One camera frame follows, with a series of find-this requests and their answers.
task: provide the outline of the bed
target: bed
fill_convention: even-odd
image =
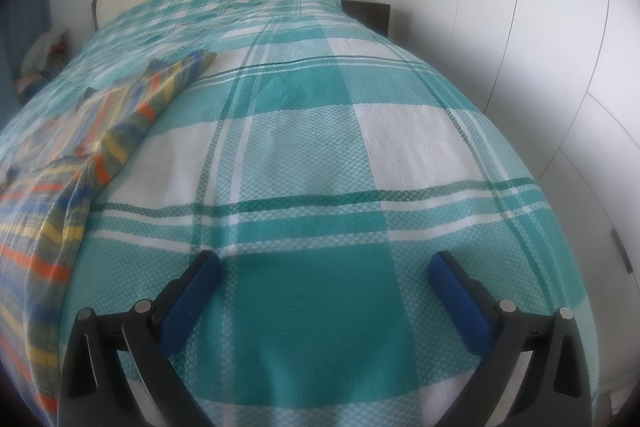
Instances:
[[[0,165],[151,57],[217,56],[91,197],[78,247],[55,261],[67,279],[34,270],[41,259],[0,256],[0,361],[43,423],[56,422],[78,310],[153,298],[203,248],[222,257],[223,283],[172,363],[216,425],[434,425],[478,364],[425,279],[440,250],[526,312],[571,308],[595,397],[593,317],[558,222],[507,141],[440,73],[340,0],[94,9],[100,29],[0,134]],[[3,241],[20,222],[3,197],[11,172]]]

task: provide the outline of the dark wooden nightstand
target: dark wooden nightstand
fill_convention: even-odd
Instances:
[[[370,30],[386,37],[389,33],[391,6],[373,0],[341,0],[342,11]]]

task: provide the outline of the blue gripper pad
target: blue gripper pad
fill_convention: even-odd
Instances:
[[[158,347],[167,359],[179,353],[222,279],[220,258],[211,253],[159,326]]]
[[[439,253],[431,257],[427,275],[466,349],[478,357],[489,355],[493,346],[489,321]]]

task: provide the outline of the pillow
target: pillow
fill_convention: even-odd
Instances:
[[[42,73],[53,80],[66,63],[66,30],[54,28],[39,36],[24,55],[20,77]]]
[[[15,90],[18,92],[18,100],[25,104],[49,82],[40,73],[28,74],[15,81]]]

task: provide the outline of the silver screw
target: silver screw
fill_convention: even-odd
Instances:
[[[571,320],[574,318],[574,312],[569,308],[560,308],[560,316],[564,319]]]
[[[151,301],[149,299],[142,299],[142,301],[136,302],[136,305],[133,306],[133,309],[138,313],[146,313],[151,309]]]
[[[503,312],[513,313],[514,311],[516,311],[516,305],[509,299],[502,299],[500,301],[500,309]]]
[[[91,317],[91,308],[82,308],[82,309],[78,312],[78,320],[79,320],[79,321],[85,321],[85,320],[87,320],[89,317]]]

